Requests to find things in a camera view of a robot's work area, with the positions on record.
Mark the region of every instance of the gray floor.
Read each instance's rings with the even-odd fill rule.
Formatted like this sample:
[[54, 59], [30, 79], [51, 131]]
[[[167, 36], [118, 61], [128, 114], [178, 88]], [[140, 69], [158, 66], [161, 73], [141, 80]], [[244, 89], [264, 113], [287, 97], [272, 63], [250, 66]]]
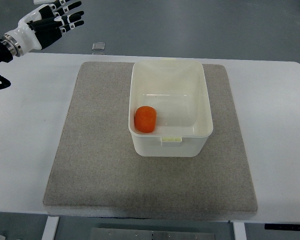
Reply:
[[[36, 6], [33, 0], [0, 0], [0, 38], [17, 27], [20, 18]], [[92, 54], [94, 42], [104, 42], [106, 55], [208, 59], [294, 61], [300, 63], [300, 0], [84, 0], [85, 24], [42, 50], [44, 53]], [[0, 233], [36, 229], [41, 239], [41, 216], [0, 213]], [[100, 219], [60, 219], [56, 239], [79, 238]], [[120, 226], [184, 227], [184, 222], [105, 220]], [[197, 229], [206, 224], [196, 223]], [[233, 239], [229, 226], [220, 231]], [[246, 224], [247, 239], [300, 239], [300, 232], [264, 230], [263, 224]], [[17, 239], [10, 235], [7, 240]]]

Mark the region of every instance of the robotic hand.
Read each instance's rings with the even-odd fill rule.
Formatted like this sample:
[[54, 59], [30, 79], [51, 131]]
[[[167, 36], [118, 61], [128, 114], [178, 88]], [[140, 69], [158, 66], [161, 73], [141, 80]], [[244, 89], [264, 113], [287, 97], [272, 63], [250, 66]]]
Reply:
[[[0, 62], [8, 63], [14, 56], [23, 56], [34, 49], [45, 49], [64, 33], [83, 25], [83, 11], [67, 15], [70, 10], [79, 7], [81, 1], [66, 5], [70, 1], [56, 0], [51, 4], [43, 4], [24, 16], [16, 29], [6, 32], [0, 39]], [[0, 81], [0, 90], [11, 85], [1, 75]]]

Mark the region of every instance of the small box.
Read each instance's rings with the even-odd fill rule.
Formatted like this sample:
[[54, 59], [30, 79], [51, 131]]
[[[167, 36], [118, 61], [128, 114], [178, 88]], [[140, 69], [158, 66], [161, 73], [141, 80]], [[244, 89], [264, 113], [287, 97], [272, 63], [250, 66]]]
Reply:
[[[156, 110], [151, 133], [135, 128], [141, 106]], [[128, 128], [136, 152], [145, 157], [194, 157], [213, 132], [203, 66], [196, 60], [136, 62], [132, 69]]]

